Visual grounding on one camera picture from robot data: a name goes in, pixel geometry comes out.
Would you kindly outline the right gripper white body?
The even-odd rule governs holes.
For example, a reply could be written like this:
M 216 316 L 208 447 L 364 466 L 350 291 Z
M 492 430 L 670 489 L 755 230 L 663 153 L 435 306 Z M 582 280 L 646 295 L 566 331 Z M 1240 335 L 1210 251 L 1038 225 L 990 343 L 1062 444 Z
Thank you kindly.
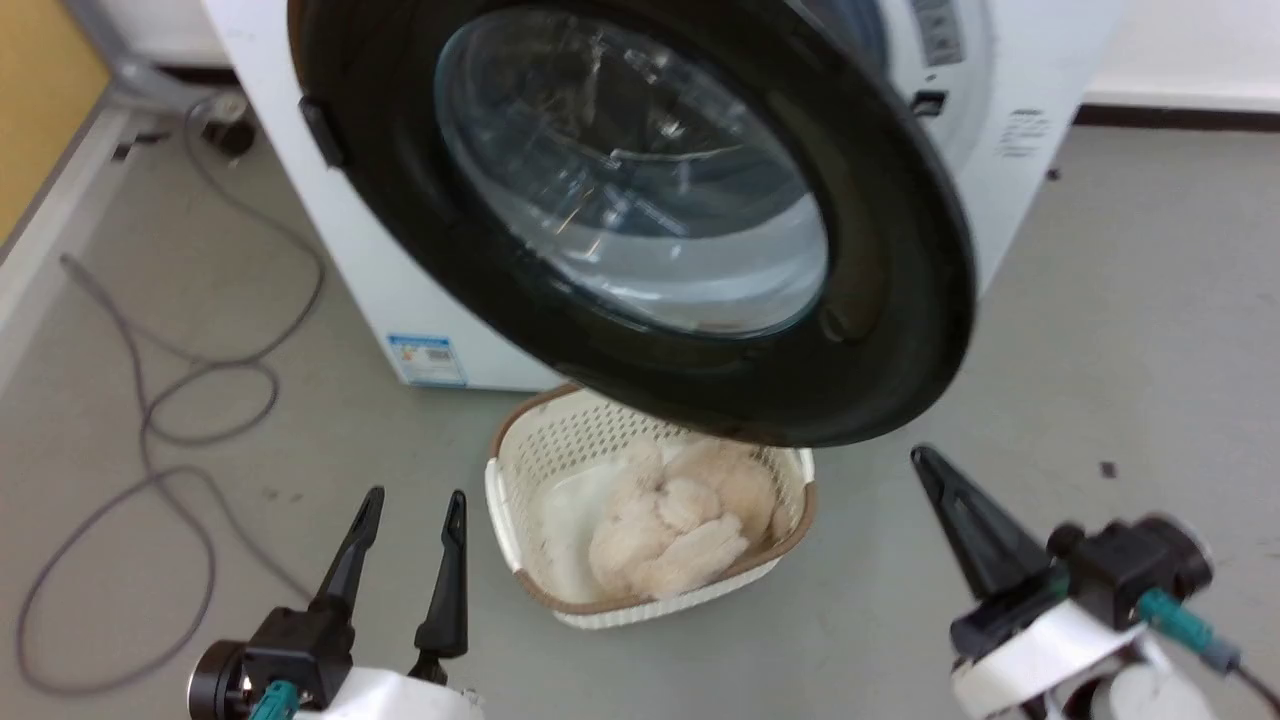
M 1148 626 L 1116 632 L 1062 600 L 951 675 L 969 719 L 1161 719 L 1164 659 Z

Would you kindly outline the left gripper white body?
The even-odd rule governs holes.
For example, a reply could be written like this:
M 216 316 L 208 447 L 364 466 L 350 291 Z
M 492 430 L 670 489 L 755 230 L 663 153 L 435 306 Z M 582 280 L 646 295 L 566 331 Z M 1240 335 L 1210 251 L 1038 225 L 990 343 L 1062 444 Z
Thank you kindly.
M 479 697 L 387 669 L 353 667 L 324 710 L 296 720 L 486 720 Z

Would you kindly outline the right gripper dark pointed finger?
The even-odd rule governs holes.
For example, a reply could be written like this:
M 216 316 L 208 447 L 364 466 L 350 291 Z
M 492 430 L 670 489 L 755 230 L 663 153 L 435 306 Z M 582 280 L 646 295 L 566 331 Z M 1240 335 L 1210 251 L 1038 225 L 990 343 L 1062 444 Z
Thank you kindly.
M 1068 575 L 1043 543 L 934 446 L 915 446 L 910 464 L 974 598 L 1068 596 Z

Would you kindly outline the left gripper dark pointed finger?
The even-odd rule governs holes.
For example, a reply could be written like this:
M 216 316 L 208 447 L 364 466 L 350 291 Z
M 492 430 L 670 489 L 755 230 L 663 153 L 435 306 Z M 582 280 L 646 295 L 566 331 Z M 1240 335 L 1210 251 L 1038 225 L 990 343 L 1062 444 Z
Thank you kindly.
M 384 501 L 385 488 L 381 486 L 374 486 L 364 496 L 326 575 L 310 602 L 311 612 L 355 611 L 365 557 L 376 541 Z
M 468 556 L 467 497 L 452 492 L 442 525 L 442 560 L 428 615 L 415 632 L 417 661 L 410 676 L 435 685 L 445 685 L 447 660 L 468 652 Z

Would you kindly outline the black round glass washer door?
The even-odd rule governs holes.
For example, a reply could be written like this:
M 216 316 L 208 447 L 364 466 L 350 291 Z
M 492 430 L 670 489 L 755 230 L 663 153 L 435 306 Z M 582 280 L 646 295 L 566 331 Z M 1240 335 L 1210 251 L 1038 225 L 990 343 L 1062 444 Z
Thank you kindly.
M 922 124 L 787 0 L 285 0 L 300 113 L 396 243 L 557 374 L 708 436 L 924 413 L 978 268 Z

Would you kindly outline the white front-load washing machine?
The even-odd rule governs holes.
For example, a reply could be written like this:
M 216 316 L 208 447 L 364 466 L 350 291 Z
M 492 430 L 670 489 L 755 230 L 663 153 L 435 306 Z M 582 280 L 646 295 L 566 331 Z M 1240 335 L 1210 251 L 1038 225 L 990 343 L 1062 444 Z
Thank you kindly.
M 202 0 L 323 247 L 392 365 L 389 334 L 444 336 L 474 389 L 559 384 L 416 268 L 347 179 L 326 168 L 300 110 L 289 19 L 306 0 Z M 922 114 L 955 181 L 988 290 L 1085 87 L 1133 0 L 787 0 L 861 51 Z

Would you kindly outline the white brown-rimmed laundry basket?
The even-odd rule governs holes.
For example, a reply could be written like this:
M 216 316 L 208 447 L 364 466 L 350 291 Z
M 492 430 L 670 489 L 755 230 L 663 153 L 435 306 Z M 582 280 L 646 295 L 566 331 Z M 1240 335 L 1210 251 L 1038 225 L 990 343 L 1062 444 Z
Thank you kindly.
M 813 452 L 756 446 L 754 456 L 774 479 L 781 537 L 714 582 L 671 600 L 609 597 L 589 568 L 588 544 L 608 498 L 616 456 L 639 438 L 655 441 L 671 457 L 698 434 L 590 391 L 561 386 L 520 405 L 492 441 L 485 497 L 502 556 L 522 589 L 566 625 L 627 626 L 718 600 L 768 574 L 815 519 Z

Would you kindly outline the blue energy label sticker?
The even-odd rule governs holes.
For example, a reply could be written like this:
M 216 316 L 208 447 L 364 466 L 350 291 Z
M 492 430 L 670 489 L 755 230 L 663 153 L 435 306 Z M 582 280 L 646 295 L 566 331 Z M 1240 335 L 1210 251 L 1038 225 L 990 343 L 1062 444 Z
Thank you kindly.
M 448 337 L 389 334 L 387 347 L 393 368 L 407 386 L 463 388 L 468 384 Z

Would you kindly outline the beige fluffy plush toy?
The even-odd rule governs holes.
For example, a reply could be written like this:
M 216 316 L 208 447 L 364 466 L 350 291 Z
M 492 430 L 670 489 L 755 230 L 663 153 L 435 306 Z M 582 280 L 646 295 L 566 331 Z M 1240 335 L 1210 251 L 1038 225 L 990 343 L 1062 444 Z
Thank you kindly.
M 617 456 L 588 546 L 609 597 L 668 600 L 701 588 L 785 534 L 785 511 L 763 450 L 696 439 L 666 454 L 652 437 Z

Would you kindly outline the black floor plug fitting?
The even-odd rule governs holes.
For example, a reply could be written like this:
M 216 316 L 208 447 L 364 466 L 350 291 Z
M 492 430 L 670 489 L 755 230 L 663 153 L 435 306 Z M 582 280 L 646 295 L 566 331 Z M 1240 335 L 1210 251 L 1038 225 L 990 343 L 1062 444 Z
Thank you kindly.
M 200 136 L 227 160 L 243 158 L 256 140 L 248 100 L 241 94 L 218 95 L 207 104 Z

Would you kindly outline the yellow wooden panel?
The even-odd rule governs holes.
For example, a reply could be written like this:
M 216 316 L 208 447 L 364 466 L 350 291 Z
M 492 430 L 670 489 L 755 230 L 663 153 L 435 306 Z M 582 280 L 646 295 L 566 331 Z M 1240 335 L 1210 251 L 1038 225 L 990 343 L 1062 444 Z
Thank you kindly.
M 0 0 L 0 247 L 108 81 L 63 0 Z

